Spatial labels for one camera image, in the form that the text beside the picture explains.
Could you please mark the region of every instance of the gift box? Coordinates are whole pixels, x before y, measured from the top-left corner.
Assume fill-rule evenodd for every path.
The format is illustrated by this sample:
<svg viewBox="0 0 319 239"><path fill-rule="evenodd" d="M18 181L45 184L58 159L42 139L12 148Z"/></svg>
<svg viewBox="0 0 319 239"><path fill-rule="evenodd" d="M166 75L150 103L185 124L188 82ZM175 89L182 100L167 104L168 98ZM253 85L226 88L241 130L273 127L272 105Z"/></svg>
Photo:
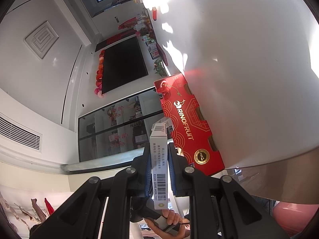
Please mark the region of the gift box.
<svg viewBox="0 0 319 239"><path fill-rule="evenodd" d="M165 117L173 123L173 138L176 148L181 148L190 166L206 175L224 169L213 134L200 112L199 104L191 93L185 77L180 73L154 82Z"/></svg>

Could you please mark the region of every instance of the air conditioner vent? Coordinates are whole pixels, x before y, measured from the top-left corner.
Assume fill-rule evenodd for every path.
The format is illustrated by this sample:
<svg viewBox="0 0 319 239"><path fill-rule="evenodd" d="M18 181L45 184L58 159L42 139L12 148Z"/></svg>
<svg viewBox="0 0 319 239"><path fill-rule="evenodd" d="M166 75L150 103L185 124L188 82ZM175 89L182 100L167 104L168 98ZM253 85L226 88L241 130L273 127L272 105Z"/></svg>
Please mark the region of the air conditioner vent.
<svg viewBox="0 0 319 239"><path fill-rule="evenodd" d="M40 151L41 136L39 134L34 134L31 130L19 127L2 116L0 116L0 135Z"/></svg>

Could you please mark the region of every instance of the red decoration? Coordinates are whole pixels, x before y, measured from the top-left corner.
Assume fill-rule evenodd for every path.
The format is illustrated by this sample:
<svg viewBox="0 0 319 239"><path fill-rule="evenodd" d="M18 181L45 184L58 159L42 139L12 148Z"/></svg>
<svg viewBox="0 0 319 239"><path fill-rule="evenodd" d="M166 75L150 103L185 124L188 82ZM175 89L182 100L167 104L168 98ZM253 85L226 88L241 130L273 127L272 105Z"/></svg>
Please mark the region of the red decoration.
<svg viewBox="0 0 319 239"><path fill-rule="evenodd" d="M103 98L103 94L102 94L102 91L98 91L98 94L97 94L97 96L98 96L99 98Z"/></svg>
<svg viewBox="0 0 319 239"><path fill-rule="evenodd" d="M153 7L152 9L152 15L153 15L153 20L156 20L157 19L157 11L156 11L156 7Z"/></svg>
<svg viewBox="0 0 319 239"><path fill-rule="evenodd" d="M173 122L171 136L174 145L183 150L190 165L205 175L212 175L224 169L223 160L219 151L211 148L208 138L212 132L207 121L199 119L195 111L199 104L195 96L185 89L186 84L181 73L154 82L157 93L163 94L160 101L164 116L170 117Z"/></svg>
<svg viewBox="0 0 319 239"><path fill-rule="evenodd" d="M103 75L102 75L101 73L98 73L98 74L96 75L96 80L102 79L102 77L103 77Z"/></svg>
<svg viewBox="0 0 319 239"><path fill-rule="evenodd" d="M53 207L51 206L51 204L47 201L46 198L44 198L44 203L45 203L45 206L47 207L47 211L49 213L49 215L51 216L54 212L54 209Z"/></svg>
<svg viewBox="0 0 319 239"><path fill-rule="evenodd" d="M114 43L114 42L117 42L117 41L119 41L119 40L121 40L121 39L124 39L124 38L126 38L126 37L129 37L129 36L135 34L135 32L136 32L136 30L133 29L133 28L128 29L128 30L126 30L126 31L124 31L124 32L121 32L121 33L119 33L119 34L116 34L116 35L114 35L114 36L112 36L112 37L107 38L106 40L104 40L104 41L102 41L101 43L99 43L98 46L99 46L99 47L100 47L100 46L106 47L106 46L108 46L108 45L111 45L111 44Z"/></svg>
<svg viewBox="0 0 319 239"><path fill-rule="evenodd" d="M96 87L99 87L102 84L102 79L98 79L95 83Z"/></svg>
<svg viewBox="0 0 319 239"><path fill-rule="evenodd" d="M138 23L138 21L137 21L136 17L134 17L134 18L132 18L132 19L130 19L130 20L128 20L128 21L122 23L122 24L118 27L118 29L132 28L132 27L134 27L134 25L136 25L137 23Z"/></svg>

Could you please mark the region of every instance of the blue gripper pad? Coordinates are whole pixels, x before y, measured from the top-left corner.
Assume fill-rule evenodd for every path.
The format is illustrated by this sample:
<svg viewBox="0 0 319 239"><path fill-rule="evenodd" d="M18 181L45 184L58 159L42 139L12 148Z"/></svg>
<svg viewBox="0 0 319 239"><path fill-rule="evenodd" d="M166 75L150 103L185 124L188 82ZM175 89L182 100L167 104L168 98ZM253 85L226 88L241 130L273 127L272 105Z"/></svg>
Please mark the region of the blue gripper pad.
<svg viewBox="0 0 319 239"><path fill-rule="evenodd" d="M171 177L171 187L173 194L176 195L176 180L175 180L175 172L174 172L174 165L173 165L173 159L172 159L172 152L170 150L170 147L168 145L168 170L169 170L169 175Z"/></svg>
<svg viewBox="0 0 319 239"><path fill-rule="evenodd" d="M144 189L144 193L145 193L145 197L148 197L150 194L150 188L152 186L151 184L151 179L152 179L152 166L151 166L151 154L148 154L147 157L147 164L146 164L146 172L145 172L145 189Z"/></svg>

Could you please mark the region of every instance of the wall-mounted tv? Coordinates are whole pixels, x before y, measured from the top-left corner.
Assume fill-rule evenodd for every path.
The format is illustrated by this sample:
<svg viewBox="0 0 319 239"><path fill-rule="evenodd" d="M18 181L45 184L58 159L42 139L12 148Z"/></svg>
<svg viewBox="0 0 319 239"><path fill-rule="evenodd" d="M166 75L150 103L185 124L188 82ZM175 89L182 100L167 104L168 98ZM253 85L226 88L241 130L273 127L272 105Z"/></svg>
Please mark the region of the wall-mounted tv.
<svg viewBox="0 0 319 239"><path fill-rule="evenodd" d="M147 76L137 37L122 41L104 52L102 93Z"/></svg>

